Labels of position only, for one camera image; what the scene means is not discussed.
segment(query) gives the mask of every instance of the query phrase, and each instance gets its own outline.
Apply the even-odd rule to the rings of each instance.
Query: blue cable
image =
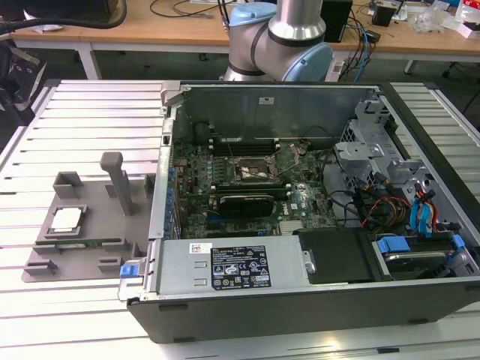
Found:
[[[355,79],[353,80],[354,83],[356,83],[360,79],[360,76],[363,74],[363,70],[365,69],[365,65],[367,64],[367,58],[368,58],[369,47],[368,47],[367,33],[363,28],[361,28],[361,32],[363,33],[363,37],[365,40],[365,51],[363,54],[364,55],[363,60],[361,61],[360,69],[358,70],[358,73],[356,74]]]

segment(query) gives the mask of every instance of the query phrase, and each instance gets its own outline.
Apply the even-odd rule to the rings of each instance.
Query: side panel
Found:
[[[195,301],[129,301],[159,344],[437,321],[480,301],[478,281]]]

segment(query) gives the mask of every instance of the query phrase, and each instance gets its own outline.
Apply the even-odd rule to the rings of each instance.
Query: wooden table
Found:
[[[149,10],[152,0],[127,0],[125,22],[110,30],[65,27],[56,32],[38,34],[31,29],[18,31],[13,39],[19,47],[73,49],[79,52],[87,77],[101,78],[95,50],[152,51],[180,53],[228,53],[229,39],[221,25],[217,9],[208,13],[213,19],[165,18]],[[155,10],[174,14],[170,7],[176,0],[160,0]],[[424,61],[480,62],[480,41],[467,40],[455,31],[443,34],[415,34],[406,22],[391,22],[388,28],[371,25],[371,17],[359,11],[365,0],[355,0],[353,11],[365,28],[382,35],[373,57]],[[206,6],[182,5],[182,10],[198,11]],[[335,60],[328,76],[335,80],[339,65],[356,50],[358,38],[348,29],[341,43],[333,43]]]

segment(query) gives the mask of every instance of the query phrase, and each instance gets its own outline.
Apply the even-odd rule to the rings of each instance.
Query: white sticker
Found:
[[[252,276],[252,281],[268,281],[270,277],[268,275],[263,276]]]
[[[211,242],[190,243],[190,254],[210,254]]]
[[[258,104],[260,105],[273,105],[275,103],[274,97],[261,97],[258,100]]]

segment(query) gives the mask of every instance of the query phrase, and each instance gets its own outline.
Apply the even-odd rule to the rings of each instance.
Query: black box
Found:
[[[326,24],[325,39],[327,43],[340,43],[344,36],[353,0],[324,0],[320,16]]]
[[[33,17],[108,22],[118,0],[0,0],[0,16],[7,21],[24,20],[23,9]]]

